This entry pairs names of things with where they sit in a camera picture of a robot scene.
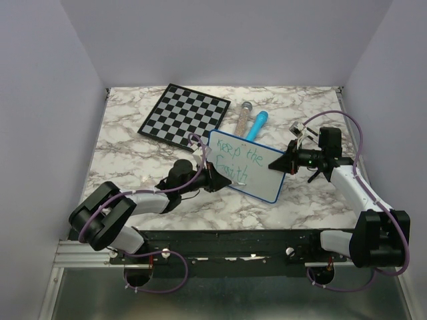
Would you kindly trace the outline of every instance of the chessboard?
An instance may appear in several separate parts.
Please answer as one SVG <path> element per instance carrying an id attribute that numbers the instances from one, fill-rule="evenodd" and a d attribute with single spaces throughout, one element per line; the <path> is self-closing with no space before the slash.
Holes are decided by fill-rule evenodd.
<path id="1" fill-rule="evenodd" d="M 189 133 L 207 145 L 210 131 L 218 129 L 229 106 L 228 100 L 169 84 L 138 133 L 192 151 Z"/>

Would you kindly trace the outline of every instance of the screw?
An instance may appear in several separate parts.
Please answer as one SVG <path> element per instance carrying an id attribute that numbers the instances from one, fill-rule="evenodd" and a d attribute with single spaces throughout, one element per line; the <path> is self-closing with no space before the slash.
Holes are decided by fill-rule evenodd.
<path id="1" fill-rule="evenodd" d="M 291 247 L 287 248 L 286 249 L 286 255 L 289 255 L 290 257 L 293 257 L 295 255 L 294 248 L 291 248 Z"/>
<path id="2" fill-rule="evenodd" d="M 110 258 L 116 258 L 119 254 L 114 251 L 114 250 L 110 250 L 110 252 L 108 253 Z"/>

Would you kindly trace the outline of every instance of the marble countertop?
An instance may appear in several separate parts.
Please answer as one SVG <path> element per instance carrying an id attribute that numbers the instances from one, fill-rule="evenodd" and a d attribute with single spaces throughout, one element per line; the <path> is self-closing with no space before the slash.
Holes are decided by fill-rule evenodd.
<path id="1" fill-rule="evenodd" d="M 254 110 L 248 128 L 261 110 L 269 113 L 256 142 L 286 150 L 294 138 L 289 127 L 294 121 L 326 110 L 340 110 L 330 87 L 190 87 L 232 103 L 220 130 L 233 133 L 240 104 L 250 101 Z M 126 189 L 152 189 L 163 179 L 177 159 L 192 160 L 187 151 L 143 137 L 137 130 L 160 98 L 165 87 L 113 88 L 105 110 L 84 196 L 104 181 Z M 312 121 L 339 127 L 343 132 L 343 154 L 354 157 L 354 149 L 344 119 L 328 114 Z M 316 148 L 312 142 L 304 144 Z M 217 193 L 202 191 L 183 201 L 171 213 L 145 214 L 127 222 L 142 230 L 211 229 L 304 229 L 353 228 L 356 216 L 335 187 L 320 175 L 312 183 L 312 172 L 301 168 L 297 175 L 286 175 L 278 202 L 271 205 L 229 188 Z"/>

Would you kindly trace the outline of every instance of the whiteboard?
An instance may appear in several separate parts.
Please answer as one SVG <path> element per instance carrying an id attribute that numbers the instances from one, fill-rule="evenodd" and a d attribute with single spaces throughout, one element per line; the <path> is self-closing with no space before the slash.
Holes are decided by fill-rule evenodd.
<path id="1" fill-rule="evenodd" d="M 246 184 L 231 188 L 268 203 L 278 200 L 285 174 L 268 169 L 268 165 L 284 152 L 218 130 L 211 131 L 207 144 L 212 150 L 207 160 L 216 171 Z"/>

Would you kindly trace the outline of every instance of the gray wall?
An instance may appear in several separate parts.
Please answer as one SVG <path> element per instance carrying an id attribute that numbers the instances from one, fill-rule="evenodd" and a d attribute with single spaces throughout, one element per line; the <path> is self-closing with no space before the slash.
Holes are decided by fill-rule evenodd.
<path id="1" fill-rule="evenodd" d="M 343 85 L 391 0 L 61 0 L 109 86 Z"/>
<path id="2" fill-rule="evenodd" d="M 105 89 L 56 0 L 0 1 L 0 319 L 36 319 Z"/>
<path id="3" fill-rule="evenodd" d="M 344 90 L 378 194 L 411 216 L 410 275 L 427 311 L 427 1 L 395 0 Z"/>

